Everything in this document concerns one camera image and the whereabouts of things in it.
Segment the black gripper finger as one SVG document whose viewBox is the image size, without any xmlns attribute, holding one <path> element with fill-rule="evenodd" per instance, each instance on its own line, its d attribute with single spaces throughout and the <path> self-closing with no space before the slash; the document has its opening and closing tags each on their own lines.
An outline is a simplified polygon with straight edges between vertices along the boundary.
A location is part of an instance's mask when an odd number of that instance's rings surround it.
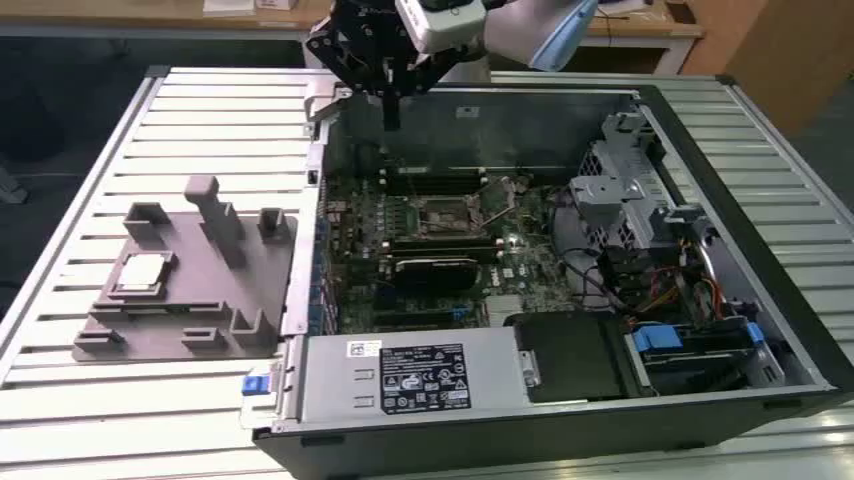
<svg viewBox="0 0 854 480">
<path fill-rule="evenodd" d="M 400 129 L 401 99 L 425 94 L 450 68 L 461 61 L 461 50 L 448 49 L 426 55 L 417 62 L 416 57 L 394 58 L 392 61 L 392 130 Z"/>
<path fill-rule="evenodd" d="M 378 49 L 380 32 L 368 20 L 325 18 L 309 33 L 305 46 L 354 93 L 378 99 L 382 128 L 392 131 L 392 86 Z"/>
</svg>

